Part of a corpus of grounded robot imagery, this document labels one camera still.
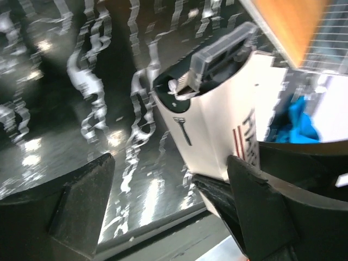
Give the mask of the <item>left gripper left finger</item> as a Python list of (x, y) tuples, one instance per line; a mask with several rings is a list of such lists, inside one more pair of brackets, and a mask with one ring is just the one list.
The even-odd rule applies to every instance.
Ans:
[(93, 260), (114, 178), (106, 153), (1, 200), (2, 261)]

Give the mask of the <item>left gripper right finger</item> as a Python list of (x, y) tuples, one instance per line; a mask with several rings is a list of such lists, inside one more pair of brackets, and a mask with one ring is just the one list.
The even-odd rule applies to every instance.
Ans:
[(227, 172), (250, 260), (347, 260), (347, 154), (261, 146), (260, 167), (236, 156)]

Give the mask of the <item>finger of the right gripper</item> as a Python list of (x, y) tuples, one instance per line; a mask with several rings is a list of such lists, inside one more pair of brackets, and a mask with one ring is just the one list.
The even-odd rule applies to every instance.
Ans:
[(234, 203), (231, 186), (224, 181), (196, 174), (193, 183), (217, 210), (228, 231), (236, 241), (242, 253), (245, 252), (245, 243)]

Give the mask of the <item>white Harry's box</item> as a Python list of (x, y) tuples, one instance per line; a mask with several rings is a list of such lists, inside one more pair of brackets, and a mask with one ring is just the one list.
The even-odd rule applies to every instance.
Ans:
[(259, 166), (285, 68), (256, 49), (258, 28), (220, 29), (153, 82), (154, 99), (191, 173), (228, 182), (230, 155)]

